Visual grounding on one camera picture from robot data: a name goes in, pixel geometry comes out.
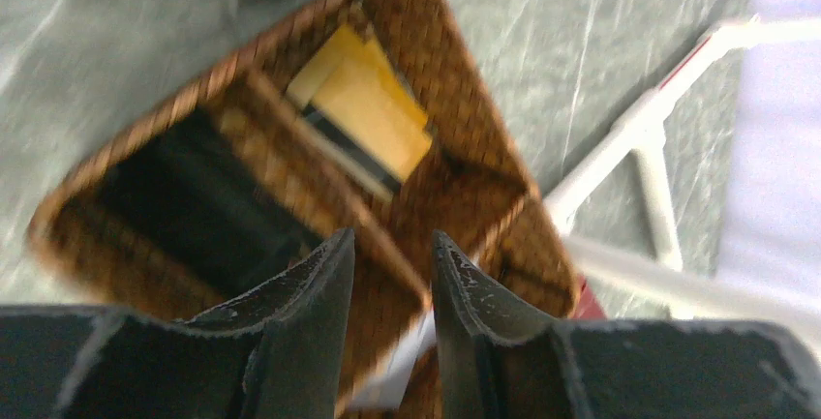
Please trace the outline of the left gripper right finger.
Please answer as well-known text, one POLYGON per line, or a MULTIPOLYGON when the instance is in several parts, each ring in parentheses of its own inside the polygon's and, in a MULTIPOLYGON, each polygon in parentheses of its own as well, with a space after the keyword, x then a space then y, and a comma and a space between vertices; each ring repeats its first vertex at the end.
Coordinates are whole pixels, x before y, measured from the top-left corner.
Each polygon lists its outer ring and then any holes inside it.
POLYGON ((447 418, 816 418, 820 369, 786 329, 742 320, 556 318, 433 234, 447 418))

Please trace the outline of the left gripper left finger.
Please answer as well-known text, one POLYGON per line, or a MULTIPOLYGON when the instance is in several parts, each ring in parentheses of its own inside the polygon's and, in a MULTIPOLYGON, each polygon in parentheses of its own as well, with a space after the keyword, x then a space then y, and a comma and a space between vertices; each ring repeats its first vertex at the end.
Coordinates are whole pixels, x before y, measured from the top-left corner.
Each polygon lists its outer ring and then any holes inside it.
POLYGON ((354 274, 334 233, 274 278, 184 321, 117 306, 5 306, 5 418, 330 418, 354 274))

